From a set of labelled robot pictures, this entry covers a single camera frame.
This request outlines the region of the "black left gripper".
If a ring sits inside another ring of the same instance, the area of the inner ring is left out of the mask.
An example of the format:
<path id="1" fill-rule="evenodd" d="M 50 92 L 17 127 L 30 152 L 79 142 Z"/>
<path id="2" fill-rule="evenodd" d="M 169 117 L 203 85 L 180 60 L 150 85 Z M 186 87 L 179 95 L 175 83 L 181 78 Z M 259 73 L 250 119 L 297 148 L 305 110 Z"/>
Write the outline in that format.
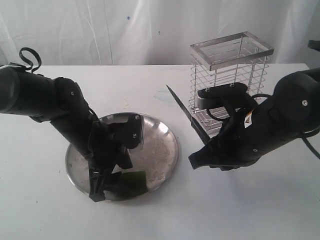
<path id="1" fill-rule="evenodd" d="M 107 125 L 91 113 L 71 114 L 64 118 L 64 137 L 69 142 L 67 155 L 74 149 L 88 162 L 89 198 L 94 202 L 105 201 L 104 191 L 123 198 L 122 172 L 112 173 L 112 170 L 116 165 L 130 169 L 133 164 L 129 149 L 111 140 Z"/>

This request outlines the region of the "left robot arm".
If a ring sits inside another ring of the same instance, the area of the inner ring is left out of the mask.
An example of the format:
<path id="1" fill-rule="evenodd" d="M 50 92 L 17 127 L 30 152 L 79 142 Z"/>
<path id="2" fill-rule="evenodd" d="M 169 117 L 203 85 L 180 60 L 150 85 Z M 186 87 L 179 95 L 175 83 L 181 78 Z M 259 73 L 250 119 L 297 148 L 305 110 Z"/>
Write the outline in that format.
<path id="1" fill-rule="evenodd" d="M 121 123 L 102 122 L 85 100 L 80 86 L 64 77 L 51 79 L 18 67 L 0 69 L 0 112 L 28 116 L 50 124 L 87 160 L 89 197 L 106 199 L 105 191 L 119 179 L 117 163 L 131 167 L 128 151 L 117 132 Z"/>

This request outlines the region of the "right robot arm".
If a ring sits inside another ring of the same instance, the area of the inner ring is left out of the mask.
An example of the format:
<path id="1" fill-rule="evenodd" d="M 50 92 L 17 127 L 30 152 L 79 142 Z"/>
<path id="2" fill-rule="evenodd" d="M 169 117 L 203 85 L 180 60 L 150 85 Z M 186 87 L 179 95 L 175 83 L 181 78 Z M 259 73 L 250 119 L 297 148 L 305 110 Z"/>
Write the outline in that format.
<path id="1" fill-rule="evenodd" d="M 223 107 L 228 117 L 221 120 L 219 133 L 204 136 L 204 147 L 189 156 L 194 169 L 248 167 L 285 144 L 320 131 L 318 68 L 284 76 L 260 103 L 240 82 L 201 89 L 197 98 L 200 109 Z"/>

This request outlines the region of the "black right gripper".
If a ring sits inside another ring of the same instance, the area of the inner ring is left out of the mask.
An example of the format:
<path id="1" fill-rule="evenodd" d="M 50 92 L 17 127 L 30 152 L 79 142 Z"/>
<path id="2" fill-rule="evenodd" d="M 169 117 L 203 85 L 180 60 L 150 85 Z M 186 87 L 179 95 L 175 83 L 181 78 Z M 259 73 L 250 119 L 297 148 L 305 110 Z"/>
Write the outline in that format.
<path id="1" fill-rule="evenodd" d="M 240 108 L 233 108 L 226 101 L 224 104 L 229 118 L 218 135 L 188 157 L 194 170 L 210 167 L 230 171 L 248 167 L 273 150 L 271 99 L 261 104 L 247 102 Z"/>

